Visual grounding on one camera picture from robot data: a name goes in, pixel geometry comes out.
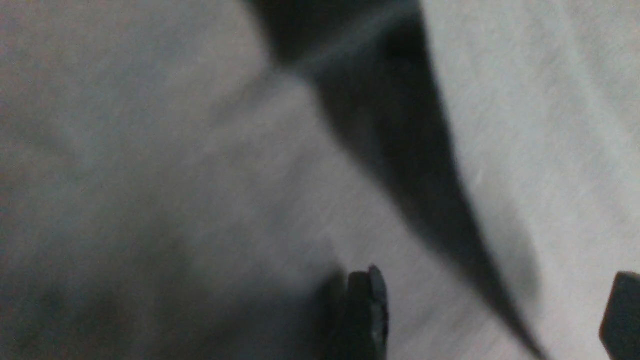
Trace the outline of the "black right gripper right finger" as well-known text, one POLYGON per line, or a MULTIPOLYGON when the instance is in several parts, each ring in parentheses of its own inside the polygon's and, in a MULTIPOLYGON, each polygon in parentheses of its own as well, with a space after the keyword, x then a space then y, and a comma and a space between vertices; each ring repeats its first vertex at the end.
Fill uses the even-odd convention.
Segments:
POLYGON ((618 271, 599 326, 599 339, 611 360, 640 358, 640 276, 618 271))

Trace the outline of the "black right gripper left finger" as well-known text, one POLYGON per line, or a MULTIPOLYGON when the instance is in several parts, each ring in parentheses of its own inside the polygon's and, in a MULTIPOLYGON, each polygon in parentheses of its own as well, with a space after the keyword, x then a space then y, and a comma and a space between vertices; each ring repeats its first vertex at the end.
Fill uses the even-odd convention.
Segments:
POLYGON ((386 360, 389 337, 389 302, 381 270, 347 276, 342 307, 330 335, 332 360, 386 360))

